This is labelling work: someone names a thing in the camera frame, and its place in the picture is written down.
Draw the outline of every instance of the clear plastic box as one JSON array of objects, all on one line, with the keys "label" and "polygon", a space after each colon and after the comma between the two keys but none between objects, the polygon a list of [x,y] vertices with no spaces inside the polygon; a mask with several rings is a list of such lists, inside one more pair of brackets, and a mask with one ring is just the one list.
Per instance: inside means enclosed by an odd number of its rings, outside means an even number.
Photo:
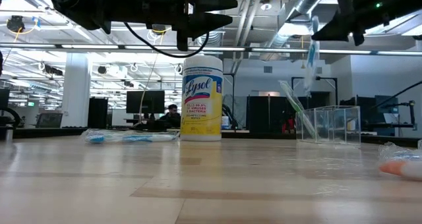
[{"label": "clear plastic box", "polygon": [[361,109],[359,106],[335,105],[298,112],[296,138],[319,144],[360,145]]}]

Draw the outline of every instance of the ceiling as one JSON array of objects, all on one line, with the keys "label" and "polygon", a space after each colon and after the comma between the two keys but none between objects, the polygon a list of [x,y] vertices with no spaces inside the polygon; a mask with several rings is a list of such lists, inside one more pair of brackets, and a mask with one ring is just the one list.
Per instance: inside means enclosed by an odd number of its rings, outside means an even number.
[{"label": "ceiling", "polygon": [[[216,46],[234,46],[236,34],[241,22],[241,15],[249,7],[245,21],[251,17],[251,8],[256,1],[251,0],[249,6],[245,6],[246,0],[238,0],[239,6],[236,9],[225,11],[224,14],[233,17],[233,22],[223,28],[213,31],[213,34],[222,35],[221,41],[216,42]],[[271,40],[278,31],[278,16],[283,4],[293,0],[269,0],[271,8],[263,10],[259,5],[253,21],[251,30],[246,34],[246,29],[242,29],[242,37],[245,37],[245,45],[261,45]],[[53,43],[53,44],[119,44],[119,45],[139,45],[142,44],[124,27],[123,23],[113,22],[111,34],[107,35],[102,30],[87,31],[75,24],[68,18],[52,9],[50,0],[3,0],[0,6],[0,34],[1,42],[16,43]],[[337,5],[336,0],[322,0],[312,11],[313,16],[318,16],[320,24],[326,24],[334,15]],[[24,17],[26,30],[16,36],[6,27],[6,22],[12,15]],[[403,36],[406,32],[422,24],[422,15],[413,13],[398,22],[392,22],[390,26],[374,28],[366,37],[365,43],[359,46],[361,50],[404,50],[415,45],[411,36]],[[167,31],[163,36],[156,36],[146,29],[143,24],[131,24],[136,32],[155,45],[175,45],[176,33]],[[300,27],[292,24],[292,32],[297,32]],[[290,37],[285,47],[308,48],[310,32],[305,31],[303,35]],[[191,45],[198,45],[198,42],[191,42]],[[356,49],[353,42],[322,42],[323,49]],[[4,76],[17,76],[23,78],[51,78],[42,70],[44,65],[53,66],[65,73],[66,53],[57,51],[25,51],[19,49],[1,48],[7,61],[4,66]],[[216,54],[220,58],[232,58],[231,53]],[[122,82],[104,81],[105,79],[117,79],[118,76],[130,80],[147,80],[151,74],[151,82],[147,88],[150,90],[166,90],[168,99],[166,103],[180,103],[181,101],[181,75],[180,66],[182,59],[173,59],[156,53],[88,53],[87,56],[93,65],[92,75],[92,96],[108,97],[112,107],[124,107],[124,90],[144,89],[145,82],[133,83],[134,87],[125,86]],[[243,60],[248,60],[250,55],[245,55]],[[290,54],[283,60],[296,61],[306,58],[304,54]],[[330,64],[336,57],[322,55],[321,59]],[[98,73],[98,67],[107,67],[108,71],[119,73]],[[4,87],[10,87],[15,93],[12,96],[20,100],[29,98],[40,98],[35,95],[52,95],[57,99],[53,103],[42,103],[47,108],[60,107],[63,91],[63,78],[54,77],[55,80],[3,80]]]}]

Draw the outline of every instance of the wooden table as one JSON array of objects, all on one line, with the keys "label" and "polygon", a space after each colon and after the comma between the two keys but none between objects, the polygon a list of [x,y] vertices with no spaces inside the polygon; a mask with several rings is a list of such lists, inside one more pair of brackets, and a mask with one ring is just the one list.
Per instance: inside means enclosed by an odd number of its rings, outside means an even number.
[{"label": "wooden table", "polygon": [[0,223],[420,223],[378,146],[223,140],[0,145]]}]

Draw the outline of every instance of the black cable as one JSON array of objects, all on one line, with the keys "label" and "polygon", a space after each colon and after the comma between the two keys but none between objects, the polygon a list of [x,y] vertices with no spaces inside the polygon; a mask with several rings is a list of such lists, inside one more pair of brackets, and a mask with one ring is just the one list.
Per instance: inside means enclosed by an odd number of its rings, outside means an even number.
[{"label": "black cable", "polygon": [[414,88],[414,87],[416,87],[416,86],[418,86],[420,84],[422,84],[422,81],[409,86],[408,88],[406,88],[406,89],[402,90],[401,92],[397,93],[396,95],[394,95],[394,96],[392,96],[392,97],[384,100],[383,102],[379,103],[378,105],[372,106],[371,108],[368,109],[368,111],[371,111],[373,109],[376,109],[376,108],[380,107],[381,105],[384,105],[385,103],[389,102],[391,99],[398,97],[399,95],[403,94],[404,92],[406,92],[406,91],[408,91],[408,90],[410,90],[410,89],[412,89],[412,88]]},{"label": "black cable", "polygon": [[173,57],[173,58],[176,58],[176,59],[184,59],[184,58],[188,58],[188,57],[192,57],[192,56],[194,56],[194,55],[197,55],[198,53],[200,53],[203,49],[204,49],[204,47],[205,47],[205,45],[208,43],[208,39],[210,38],[210,33],[206,33],[206,38],[205,38],[205,41],[204,41],[204,43],[202,44],[202,46],[201,47],[199,47],[199,49],[198,50],[196,50],[195,52],[193,52],[193,53],[190,53],[190,54],[188,54],[188,55],[172,55],[172,54],[170,54],[170,53],[166,53],[166,52],[164,52],[164,51],[162,51],[161,49],[157,49],[156,47],[154,47],[150,42],[148,42],[148,41],[146,41],[144,38],[142,38],[142,37],[140,37],[130,26],[129,26],[129,24],[127,24],[127,22],[125,22],[125,26],[127,27],[127,29],[132,33],[132,35],[134,36],[134,37],[136,37],[136,38],[138,38],[140,41],[142,41],[142,42],[144,42],[146,45],[148,45],[151,49],[153,49],[153,50],[155,50],[155,51],[157,51],[158,53],[161,53],[162,55],[165,55],[165,56],[168,56],[168,57]]}]

